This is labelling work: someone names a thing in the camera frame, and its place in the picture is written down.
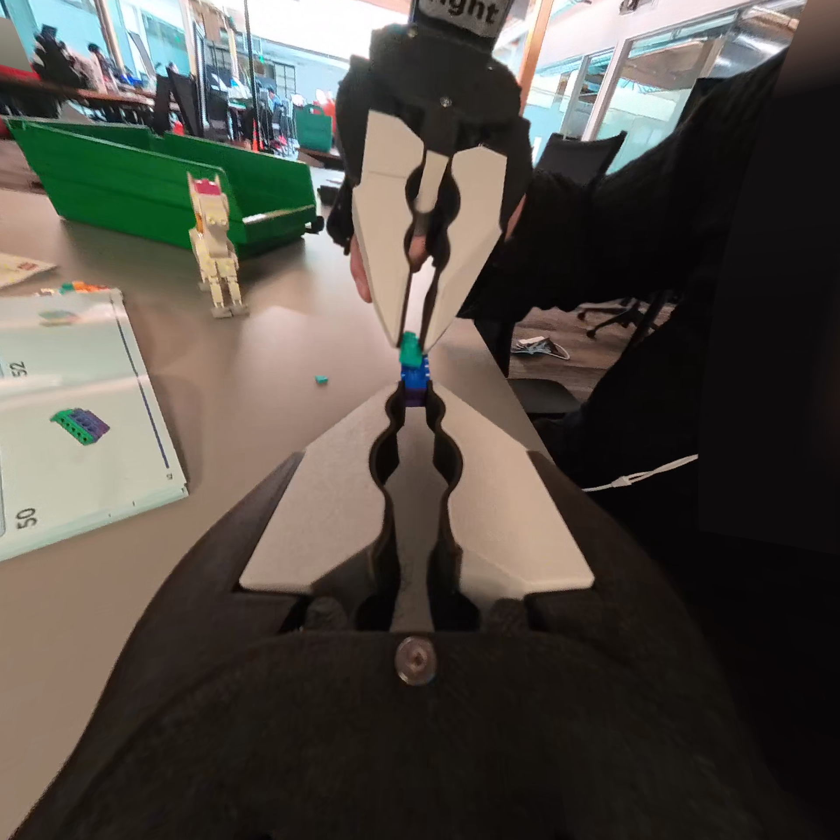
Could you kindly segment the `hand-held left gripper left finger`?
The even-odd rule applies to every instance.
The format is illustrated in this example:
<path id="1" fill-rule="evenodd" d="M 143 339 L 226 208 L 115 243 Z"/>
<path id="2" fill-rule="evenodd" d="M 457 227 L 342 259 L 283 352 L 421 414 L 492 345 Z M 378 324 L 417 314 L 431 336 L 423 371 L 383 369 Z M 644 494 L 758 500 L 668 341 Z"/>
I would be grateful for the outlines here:
<path id="1" fill-rule="evenodd" d="M 375 393 L 308 445 L 239 586 L 332 598 L 353 625 L 391 625 L 401 583 L 394 503 L 403 385 Z"/>

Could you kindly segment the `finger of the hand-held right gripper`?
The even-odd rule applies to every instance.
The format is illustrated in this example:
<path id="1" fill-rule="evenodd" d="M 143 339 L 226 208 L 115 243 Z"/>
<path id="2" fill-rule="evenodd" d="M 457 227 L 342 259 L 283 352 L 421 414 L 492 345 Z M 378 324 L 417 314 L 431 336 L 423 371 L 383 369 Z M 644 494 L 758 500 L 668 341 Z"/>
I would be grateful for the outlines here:
<path id="1" fill-rule="evenodd" d="M 458 199 L 454 217 L 431 241 L 434 279 L 424 301 L 422 351 L 428 353 L 458 315 L 502 235 L 507 159 L 478 146 L 457 152 L 449 174 Z"/>
<path id="2" fill-rule="evenodd" d="M 414 215 L 406 188 L 424 157 L 424 142 L 402 120 L 369 111 L 360 181 L 352 193 L 353 227 L 374 309 L 395 348 L 412 275 L 406 242 Z"/>

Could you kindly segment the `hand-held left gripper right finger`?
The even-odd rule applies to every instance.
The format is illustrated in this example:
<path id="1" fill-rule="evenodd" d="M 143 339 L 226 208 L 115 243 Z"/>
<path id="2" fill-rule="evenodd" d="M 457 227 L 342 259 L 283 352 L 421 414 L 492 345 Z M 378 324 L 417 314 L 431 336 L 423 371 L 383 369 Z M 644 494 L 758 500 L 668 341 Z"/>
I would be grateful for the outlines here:
<path id="1" fill-rule="evenodd" d="M 430 385 L 433 464 L 446 489 L 427 565 L 432 618 L 590 589 L 595 576 L 552 493 L 560 472 L 443 386 Z"/>

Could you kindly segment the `blue lego assembly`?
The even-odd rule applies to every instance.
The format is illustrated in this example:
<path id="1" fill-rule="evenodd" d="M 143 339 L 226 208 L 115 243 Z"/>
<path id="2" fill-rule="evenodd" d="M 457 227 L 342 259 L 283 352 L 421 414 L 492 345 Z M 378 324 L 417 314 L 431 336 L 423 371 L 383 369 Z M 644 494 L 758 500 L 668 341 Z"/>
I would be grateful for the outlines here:
<path id="1" fill-rule="evenodd" d="M 427 356 L 422 356 L 417 366 L 401 364 L 401 379 L 404 389 L 405 407 L 425 406 L 427 387 L 430 381 Z"/>

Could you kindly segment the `person's right forearm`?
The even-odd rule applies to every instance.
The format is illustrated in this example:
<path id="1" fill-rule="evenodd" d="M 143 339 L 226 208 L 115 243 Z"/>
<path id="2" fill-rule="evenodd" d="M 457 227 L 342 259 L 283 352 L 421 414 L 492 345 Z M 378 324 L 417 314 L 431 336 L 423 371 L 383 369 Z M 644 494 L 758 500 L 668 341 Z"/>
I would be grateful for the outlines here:
<path id="1" fill-rule="evenodd" d="M 732 220 L 788 52 L 723 80 L 675 132 L 594 186 L 535 172 L 511 236 L 459 316 L 515 322 L 535 308 L 672 291 L 680 302 L 668 329 L 705 349 Z"/>

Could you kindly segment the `white lego animal figure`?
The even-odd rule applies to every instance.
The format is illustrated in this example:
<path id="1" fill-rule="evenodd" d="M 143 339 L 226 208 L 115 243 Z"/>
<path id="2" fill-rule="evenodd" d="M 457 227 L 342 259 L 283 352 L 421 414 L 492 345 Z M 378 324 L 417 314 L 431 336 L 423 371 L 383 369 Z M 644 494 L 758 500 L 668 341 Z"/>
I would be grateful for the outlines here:
<path id="1" fill-rule="evenodd" d="M 200 274 L 198 287 L 209 293 L 216 319 L 248 314 L 238 284 L 238 257 L 228 238 L 229 202 L 221 180 L 195 178 L 187 173 L 188 191 L 195 216 L 189 231 L 192 252 Z"/>

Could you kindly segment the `person's right hand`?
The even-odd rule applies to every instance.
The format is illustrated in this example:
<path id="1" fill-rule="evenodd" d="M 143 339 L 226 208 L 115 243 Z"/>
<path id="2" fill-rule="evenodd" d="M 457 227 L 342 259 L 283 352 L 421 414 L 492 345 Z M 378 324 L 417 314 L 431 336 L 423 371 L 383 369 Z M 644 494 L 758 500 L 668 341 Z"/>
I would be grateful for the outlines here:
<path id="1" fill-rule="evenodd" d="M 364 269 L 361 247 L 355 234 L 352 236 L 350 241 L 349 257 L 350 273 L 358 295 L 363 302 L 372 304 L 371 289 Z"/>

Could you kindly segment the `green storage crate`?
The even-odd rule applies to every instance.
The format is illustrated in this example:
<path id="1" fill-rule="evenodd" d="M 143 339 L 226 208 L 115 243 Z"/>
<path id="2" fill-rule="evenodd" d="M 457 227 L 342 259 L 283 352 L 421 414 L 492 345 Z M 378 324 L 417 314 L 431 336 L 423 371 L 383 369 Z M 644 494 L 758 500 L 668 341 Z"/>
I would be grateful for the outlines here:
<path id="1" fill-rule="evenodd" d="M 304 150 L 330 154 L 333 149 L 333 121 L 319 103 L 294 108 L 295 130 Z"/>

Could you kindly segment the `black office chair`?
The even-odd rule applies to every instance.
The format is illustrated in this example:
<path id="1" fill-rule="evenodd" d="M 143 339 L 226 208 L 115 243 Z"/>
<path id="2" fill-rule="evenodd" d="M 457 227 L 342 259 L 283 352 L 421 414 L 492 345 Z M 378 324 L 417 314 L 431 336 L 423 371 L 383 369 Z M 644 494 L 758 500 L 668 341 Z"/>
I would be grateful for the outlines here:
<path id="1" fill-rule="evenodd" d="M 560 175 L 578 186 L 601 179 L 621 150 L 626 131 L 603 140 L 582 141 L 559 133 L 550 135 L 534 169 Z"/>

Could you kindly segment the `white and blue cloth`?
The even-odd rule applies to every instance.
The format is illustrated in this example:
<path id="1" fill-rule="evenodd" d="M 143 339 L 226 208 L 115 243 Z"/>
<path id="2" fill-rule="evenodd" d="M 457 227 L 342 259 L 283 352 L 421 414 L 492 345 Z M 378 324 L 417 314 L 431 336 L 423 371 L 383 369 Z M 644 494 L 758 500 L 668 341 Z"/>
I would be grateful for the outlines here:
<path id="1" fill-rule="evenodd" d="M 550 356 L 561 361 L 570 361 L 570 353 L 548 337 L 537 336 L 518 339 L 511 346 L 511 355 Z"/>

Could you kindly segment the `black office chair base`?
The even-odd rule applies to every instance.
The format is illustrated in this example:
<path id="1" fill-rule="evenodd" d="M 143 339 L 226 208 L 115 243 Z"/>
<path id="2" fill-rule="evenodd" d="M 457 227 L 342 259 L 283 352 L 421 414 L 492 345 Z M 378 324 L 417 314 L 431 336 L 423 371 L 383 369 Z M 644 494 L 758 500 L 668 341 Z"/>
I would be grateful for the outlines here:
<path id="1" fill-rule="evenodd" d="M 670 290 L 661 290 L 646 297 L 625 297 L 609 304 L 584 304 L 577 308 L 575 317 L 580 322 L 586 322 L 589 316 L 607 316 L 604 320 L 587 327 L 585 336 L 589 340 L 596 340 L 600 331 L 613 326 L 622 329 L 633 328 L 629 340 L 629 345 L 633 347 L 658 329 L 658 318 L 671 298 Z"/>

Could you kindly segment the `open instruction booklet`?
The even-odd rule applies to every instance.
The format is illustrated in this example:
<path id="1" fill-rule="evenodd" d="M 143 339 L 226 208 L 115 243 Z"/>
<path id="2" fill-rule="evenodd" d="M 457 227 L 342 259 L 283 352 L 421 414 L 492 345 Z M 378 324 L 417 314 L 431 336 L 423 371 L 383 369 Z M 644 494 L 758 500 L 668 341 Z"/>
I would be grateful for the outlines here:
<path id="1" fill-rule="evenodd" d="M 188 495 L 119 290 L 1 303 L 1 560 Z"/>

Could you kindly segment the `black monitor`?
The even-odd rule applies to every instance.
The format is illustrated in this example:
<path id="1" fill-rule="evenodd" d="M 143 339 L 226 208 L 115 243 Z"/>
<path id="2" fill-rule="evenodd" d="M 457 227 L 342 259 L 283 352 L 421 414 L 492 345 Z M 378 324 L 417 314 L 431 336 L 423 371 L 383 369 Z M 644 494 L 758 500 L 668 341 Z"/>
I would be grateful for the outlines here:
<path id="1" fill-rule="evenodd" d="M 155 80 L 151 128 L 160 136 L 172 131 L 172 105 L 177 106 L 185 133 L 202 139 L 204 125 L 196 80 L 168 69 Z"/>

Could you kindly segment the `green plastic bin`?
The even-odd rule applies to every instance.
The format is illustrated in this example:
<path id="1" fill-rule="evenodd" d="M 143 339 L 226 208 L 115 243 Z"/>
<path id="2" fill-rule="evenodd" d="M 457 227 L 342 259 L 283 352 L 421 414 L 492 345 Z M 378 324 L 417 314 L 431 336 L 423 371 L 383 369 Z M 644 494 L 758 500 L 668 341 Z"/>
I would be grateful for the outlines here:
<path id="1" fill-rule="evenodd" d="M 67 220 L 190 249 L 191 175 L 219 179 L 228 237 L 241 258 L 324 228 L 309 168 L 299 161 L 127 124 L 4 121 Z"/>

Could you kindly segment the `white paper leaflet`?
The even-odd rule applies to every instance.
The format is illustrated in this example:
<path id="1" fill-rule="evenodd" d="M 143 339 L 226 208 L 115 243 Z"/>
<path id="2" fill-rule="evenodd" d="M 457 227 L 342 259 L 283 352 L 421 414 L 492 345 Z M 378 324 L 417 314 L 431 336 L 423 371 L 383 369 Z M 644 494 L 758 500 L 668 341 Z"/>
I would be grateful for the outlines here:
<path id="1" fill-rule="evenodd" d="M 55 264 L 43 260 L 1 253 L 0 255 L 1 288 L 16 286 L 37 275 L 56 268 Z"/>

